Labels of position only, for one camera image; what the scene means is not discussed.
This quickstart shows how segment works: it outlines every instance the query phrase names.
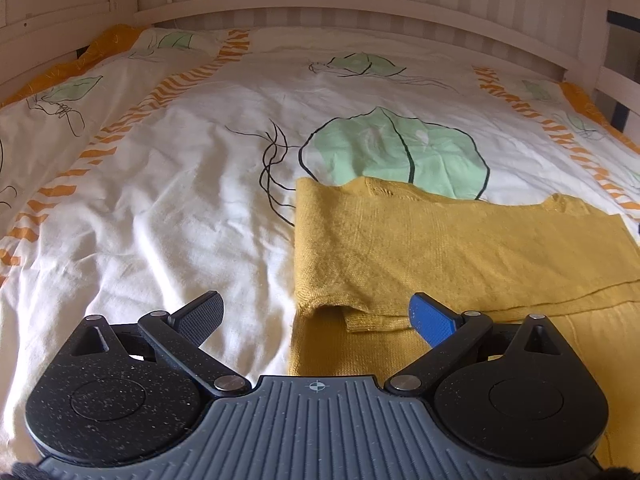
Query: orange stripe pattern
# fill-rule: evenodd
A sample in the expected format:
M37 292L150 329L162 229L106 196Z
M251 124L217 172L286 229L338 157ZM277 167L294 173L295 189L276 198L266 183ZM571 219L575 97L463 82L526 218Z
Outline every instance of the orange stripe pattern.
M36 92L42 92L53 85L62 83L70 77L82 75L103 59L129 50L145 28L113 25L113 27L108 28L95 38L89 48L77 60L52 66L43 74L29 81L5 102L0 103L0 107L21 101Z
M13 256L9 254L7 250L0 249L0 262L4 263L8 267L15 267L20 265L20 256Z
M628 147L632 152L640 155L640 146L638 146L635 142L629 139L625 134L615 129L607 118L602 114L600 110L596 108L596 105L593 104L589 96L584 92L582 88L578 85L574 85L573 83L558 83L558 86L562 90L564 97L569 104L574 108L576 112L581 115L584 115L587 118L590 118L594 123L599 124L605 130L607 130L615 139L619 140Z
M540 113L534 110L529 103L524 102L516 95L509 94L504 87L500 85L500 79L495 70L491 68L474 67L474 72L476 72L478 76L478 81L482 82L480 88L486 90L493 96L504 99L508 103L514 102L514 104L511 104L511 107L520 115L540 124L542 130L547 132L553 142L568 150L571 160L584 168L596 180L600 187L607 191L610 197L627 211L627 215L630 218L634 220L640 219L640 214L637 213L637 211L640 210L640 205L624 193L623 188L617 186L609 179L609 171L602 167L597 156L582 147L567 127L551 119L545 119Z
M249 50L249 34L245 30L230 30L227 33L225 43L220 48L218 56L210 63L204 64L187 72L173 74L165 78L156 88L154 88L150 94L137 106L131 107L119 120L103 128L100 134L97 134L89 142L90 145L96 146L98 144L109 145L116 144L112 148L102 150L90 148L84 150L78 156L78 164L91 164L97 166L100 164L106 156L113 155L118 149L117 143L125 136L124 133L128 132L132 127L149 117L155 110L166 108L172 101L181 97L187 90L194 88L198 84L212 77L220 68L225 66L229 62L240 61L242 55ZM79 178L84 174L91 171L91 168L71 168L64 173L60 173L56 178ZM76 186L68 186L59 184L51 187L42 187L38 190L40 195L44 195L50 198L58 198L72 195L76 192ZM39 200L29 200L27 206L35 212L39 213L44 209L53 208L56 203L45 203ZM28 219L33 227L38 227L47 219L49 215L42 214L36 215L31 212L18 213L16 221L21 219ZM27 240L28 242L35 242L38 239L38 232L31 227L17 227L14 226L11 231L6 235L8 238L18 238L20 240ZM19 256L11 256L6 250L0 250L0 263L8 266L20 265ZM7 276L0 275L0 286L7 279Z

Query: bed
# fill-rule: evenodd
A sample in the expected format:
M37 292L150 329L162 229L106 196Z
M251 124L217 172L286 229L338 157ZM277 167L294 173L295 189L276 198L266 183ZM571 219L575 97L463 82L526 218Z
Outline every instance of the bed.
M562 193L637 244L640 86L603 63L607 12L640 19L638 1L0 0L0 468L36 460L26 397L87 314L215 288L203 348L254 383L286 374L299 177ZM598 459L640 468L634 392L612 388L629 411Z

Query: dark blue bar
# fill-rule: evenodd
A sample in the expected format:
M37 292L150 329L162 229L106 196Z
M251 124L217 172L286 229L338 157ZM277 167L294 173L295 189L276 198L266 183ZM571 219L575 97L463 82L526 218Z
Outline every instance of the dark blue bar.
M620 103L616 103L616 107L613 110L611 117L611 126L617 129L619 132L625 131L626 120L629 117L629 108Z
M617 25L619 27L628 28L629 30L633 30L635 32L640 32L640 20L634 16L622 14L621 12L616 12L615 10L608 10L607 21L611 25Z

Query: black line drawing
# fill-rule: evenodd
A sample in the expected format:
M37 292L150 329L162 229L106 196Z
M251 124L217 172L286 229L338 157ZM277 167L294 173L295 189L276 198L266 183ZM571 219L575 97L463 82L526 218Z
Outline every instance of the black line drawing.
M349 118L332 118L316 128L300 146L291 144L273 120L270 123L273 133L240 132L228 126L226 129L268 142L262 152L258 184L267 195L271 210L291 226L295 211L291 194L295 188L288 180L307 174L320 182L315 169L318 164L326 174L322 184L330 186L341 186L365 175L408 182L452 198L479 200L489 182L490 168L468 133L400 116L386 108L375 107L367 114ZM290 155L296 150L297 155ZM282 164L292 156L297 157L297 164ZM278 167L286 170L285 177L274 174ZM302 173L296 174L296 168Z
M334 56L327 63L310 63L308 68L315 74L328 72L338 77L364 76L387 78L402 84L435 86L458 92L453 86L444 83L441 79L420 75L407 75L405 72L407 68L405 66L396 66L386 57L367 54L366 52L353 52L343 57Z
M15 189L14 186L4 186L4 189L2 191L0 191L0 197L5 195L5 191L8 191L9 189L11 189L14 192L14 198L18 197L18 190ZM11 204L9 204L6 200L0 200L0 204L4 204L6 206L9 207L9 209L11 209Z
M292 209L295 209L296 207L290 203L280 202L280 200L278 200L273 195L271 191L271 184L272 183L275 184L276 186L278 186L284 191L295 191L295 188L284 186L284 184L276 180L276 178L272 175L271 171L273 170L274 166L282 163L282 161L287 156L287 153L289 153L289 150L291 148L299 148L299 146L289 144L287 142L287 137L282 131L282 129L273 121L270 120L270 122L271 122L271 126L273 126L273 131L274 131L273 137L271 136L268 130L264 131L264 136L263 136L261 134L248 134L244 132L238 132L238 131L232 130L228 126L226 126L226 129L234 134L238 134L242 136L259 137L263 140L266 140L269 143L267 147L264 149L264 151L262 152L262 171L260 172L260 176L258 177L258 184L260 185L260 188L266 193L271 210L274 213L276 213L276 215L279 216L280 219L284 220L287 224L293 227L294 225L293 222L285 218L279 211L277 211L274 204L277 204L281 207L289 207ZM284 144L278 143L278 136L282 136L281 142L284 142Z
M162 59L160 57L153 56L157 48L190 48L192 38L192 32L176 30L175 32L170 32L165 35L160 41L158 41L158 44L156 44L155 39L152 39L146 48L137 48L127 57L129 59L158 63L162 61Z
M27 97L29 110L40 110L49 116L56 116L59 119L65 118L75 137L79 137L78 132L84 131L84 118L77 110L66 104L66 101L78 101L82 99L102 79L102 76L83 77L66 81L51 88L37 92Z
M602 140L605 135L597 128L590 127L587 122L577 114L568 114L563 112L564 117L560 114L551 114L556 123L562 124L569 128L574 134L588 140Z

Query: white bed frame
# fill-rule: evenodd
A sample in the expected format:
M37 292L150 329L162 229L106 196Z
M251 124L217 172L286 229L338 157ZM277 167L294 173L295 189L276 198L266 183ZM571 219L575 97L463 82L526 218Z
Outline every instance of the white bed frame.
M463 12L414 0L165 0L160 6L139 6L139 0L0 0L0 101L47 66L75 59L76 49L86 46L115 23L151 25L212 12L245 9L351 9L447 25L491 38L528 52L561 69L562 78L580 84L587 92L608 94L640 114L640 85L603 66L609 9L640 18L640 0L584 0L579 45L575 55L532 35L482 17L471 9ZM500 9L513 13L514 10ZM489 57L465 49L467 59L496 68L514 66L513 59Z

